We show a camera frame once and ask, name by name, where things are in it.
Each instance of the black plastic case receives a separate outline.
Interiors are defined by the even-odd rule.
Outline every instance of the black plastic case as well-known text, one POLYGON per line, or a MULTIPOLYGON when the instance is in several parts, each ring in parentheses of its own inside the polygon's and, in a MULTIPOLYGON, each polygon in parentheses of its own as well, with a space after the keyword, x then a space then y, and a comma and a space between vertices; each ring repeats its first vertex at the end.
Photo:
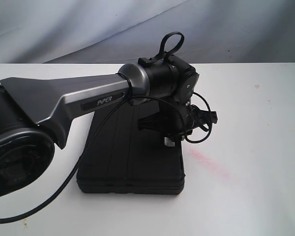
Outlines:
MULTIPOLYGON (((113 106, 94 114, 87 144, 113 106)), ((137 128, 137 120, 158 112, 157 102, 124 104, 98 133, 77 172, 85 193, 177 195, 184 187, 181 143, 164 146, 159 132, 137 128)))

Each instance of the white table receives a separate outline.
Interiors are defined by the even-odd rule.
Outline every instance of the white table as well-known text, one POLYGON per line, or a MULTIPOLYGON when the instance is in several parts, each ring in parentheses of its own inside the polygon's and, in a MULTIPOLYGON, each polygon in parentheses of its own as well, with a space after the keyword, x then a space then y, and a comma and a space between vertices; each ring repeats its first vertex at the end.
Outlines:
MULTIPOLYGON (((0 79, 111 74, 120 66, 0 64, 0 79)), ((0 236, 295 236, 295 63, 195 67, 195 91, 219 120, 206 142, 183 143, 180 195, 84 194, 74 177, 39 213, 0 225, 0 236)), ((0 198, 0 217, 34 208, 59 187, 82 152, 91 118, 74 120, 66 148, 57 148, 42 177, 0 198)))

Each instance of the robotic arm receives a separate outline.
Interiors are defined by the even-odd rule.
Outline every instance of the robotic arm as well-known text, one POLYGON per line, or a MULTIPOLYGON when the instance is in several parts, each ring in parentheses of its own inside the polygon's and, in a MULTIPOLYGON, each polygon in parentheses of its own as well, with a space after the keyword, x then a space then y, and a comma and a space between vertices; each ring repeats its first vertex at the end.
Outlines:
POLYGON ((187 139, 196 127, 210 133, 212 124, 217 122, 216 112, 209 107, 209 111, 202 111, 190 104, 199 74, 173 55, 183 41, 180 32, 170 33, 163 38, 155 57, 125 64, 117 74, 1 80, 0 196, 41 176, 54 156, 54 143, 61 149, 65 147, 74 118, 115 103, 129 100, 132 105, 139 105, 158 100, 160 111, 140 119, 138 127, 159 131, 172 141, 187 139), (181 36, 180 41, 165 52, 165 43, 174 34, 181 36))

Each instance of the red stain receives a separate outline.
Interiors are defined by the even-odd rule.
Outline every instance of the red stain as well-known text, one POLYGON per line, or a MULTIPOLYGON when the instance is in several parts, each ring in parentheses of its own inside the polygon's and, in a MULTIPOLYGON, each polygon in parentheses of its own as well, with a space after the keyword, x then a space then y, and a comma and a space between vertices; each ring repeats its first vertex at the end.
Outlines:
POLYGON ((198 161, 205 164, 205 166, 214 174, 219 175, 223 178, 229 178, 230 174, 222 168, 218 163, 214 162, 212 159, 204 156, 196 150, 190 150, 190 154, 195 157, 198 161))

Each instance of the white tabletop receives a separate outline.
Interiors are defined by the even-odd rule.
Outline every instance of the white tabletop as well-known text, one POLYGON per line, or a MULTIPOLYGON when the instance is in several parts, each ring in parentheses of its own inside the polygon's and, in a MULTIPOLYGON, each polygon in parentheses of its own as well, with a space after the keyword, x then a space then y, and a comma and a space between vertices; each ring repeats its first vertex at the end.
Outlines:
MULTIPOLYGON (((0 64, 0 79, 112 74, 120 66, 0 64)), ((195 91, 219 120, 206 142, 183 143, 180 195, 84 194, 74 177, 42 211, 0 225, 0 236, 295 236, 295 63, 195 67, 195 91)), ((193 103, 205 108, 197 98, 193 103)), ((57 148, 42 177, 0 198, 0 217, 34 208, 59 187, 82 152, 91 119, 74 120, 66 148, 57 148)))

